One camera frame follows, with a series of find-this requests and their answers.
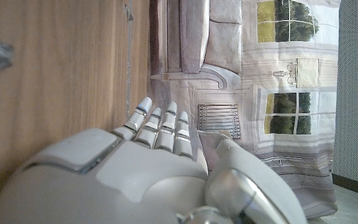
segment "white robotic hand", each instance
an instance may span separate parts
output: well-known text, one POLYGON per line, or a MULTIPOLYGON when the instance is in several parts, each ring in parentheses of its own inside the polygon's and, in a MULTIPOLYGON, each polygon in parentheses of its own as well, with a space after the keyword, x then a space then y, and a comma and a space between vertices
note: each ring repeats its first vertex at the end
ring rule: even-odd
POLYGON ((221 136, 208 177, 192 160, 187 114, 171 103, 147 119, 151 106, 145 98, 112 133, 88 129, 29 159, 0 193, 0 223, 306 223, 263 162, 221 136))

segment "green trees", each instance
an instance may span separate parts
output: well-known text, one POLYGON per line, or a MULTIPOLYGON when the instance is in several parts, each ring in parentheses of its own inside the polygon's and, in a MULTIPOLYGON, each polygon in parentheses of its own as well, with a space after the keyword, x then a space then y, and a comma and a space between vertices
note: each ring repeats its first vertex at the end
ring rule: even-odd
POLYGON ((292 22, 277 22, 275 24, 275 41, 309 41, 319 30, 318 21, 313 20, 309 8, 299 2, 289 0, 275 1, 275 18, 280 20, 294 20, 292 22))
MULTIPOLYGON (((293 134, 296 118, 296 93, 276 93, 273 112, 294 115, 273 116, 270 122, 270 133, 293 134)), ((310 93, 299 93, 299 113, 310 113, 310 93)), ((311 116, 298 116, 296 134, 311 134, 311 116)))

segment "wooden surface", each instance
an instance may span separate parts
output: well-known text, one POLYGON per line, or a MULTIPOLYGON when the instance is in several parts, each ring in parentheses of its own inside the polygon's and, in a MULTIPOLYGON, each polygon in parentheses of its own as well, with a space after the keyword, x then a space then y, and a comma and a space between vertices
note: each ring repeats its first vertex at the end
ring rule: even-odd
POLYGON ((43 147, 124 122, 127 87, 131 111, 146 94, 148 36, 148 0, 0 0, 0 41, 15 49, 0 72, 0 189, 43 147))

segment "window pane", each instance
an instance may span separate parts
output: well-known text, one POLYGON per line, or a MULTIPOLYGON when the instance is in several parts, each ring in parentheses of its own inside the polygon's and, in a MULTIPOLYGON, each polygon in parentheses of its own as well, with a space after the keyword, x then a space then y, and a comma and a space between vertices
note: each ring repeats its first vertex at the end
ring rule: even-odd
POLYGON ((300 2, 291 1, 291 20, 313 23, 311 8, 300 2))
POLYGON ((336 93, 320 92, 318 112, 330 113, 336 111, 336 93))
POLYGON ((310 116, 299 116, 296 134, 311 134, 311 118, 310 116))
POLYGON ((313 24, 291 22, 291 41, 314 42, 313 24))
POLYGON ((310 113, 310 93, 299 93, 299 113, 310 113))
POLYGON ((274 93, 267 95, 266 100, 266 113, 272 114, 274 109, 274 93))
POLYGON ((257 3, 258 22, 289 20, 288 0, 257 3))
POLYGON ((265 117, 265 134, 293 134, 294 116, 265 117))
POLYGON ((339 8, 318 5, 312 5, 311 8, 313 17, 318 21, 318 24, 339 27, 339 8))
POLYGON ((296 113, 296 93, 275 93, 273 113, 296 113))
POLYGON ((338 45, 339 29, 337 27, 319 24, 316 29, 316 43, 338 45))
POLYGON ((288 0, 275 1, 275 9, 276 21, 290 19, 288 0))
POLYGON ((318 116, 319 133, 335 132, 335 114, 320 114, 318 116))
POLYGON ((275 1, 258 2, 258 22, 275 21, 275 1))
POLYGON ((290 23, 275 23, 275 42, 288 42, 290 38, 290 23))
POLYGON ((275 42, 275 23, 265 22, 258 24, 258 42, 275 42))

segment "printed window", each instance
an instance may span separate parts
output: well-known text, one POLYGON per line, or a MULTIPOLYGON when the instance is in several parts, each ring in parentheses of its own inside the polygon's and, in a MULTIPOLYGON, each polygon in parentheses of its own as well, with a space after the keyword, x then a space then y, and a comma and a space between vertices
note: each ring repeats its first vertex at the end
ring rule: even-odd
POLYGON ((318 134, 335 130, 336 93, 269 93, 265 134, 318 134))
POLYGON ((257 3, 258 42, 338 43, 339 10, 291 0, 257 3))

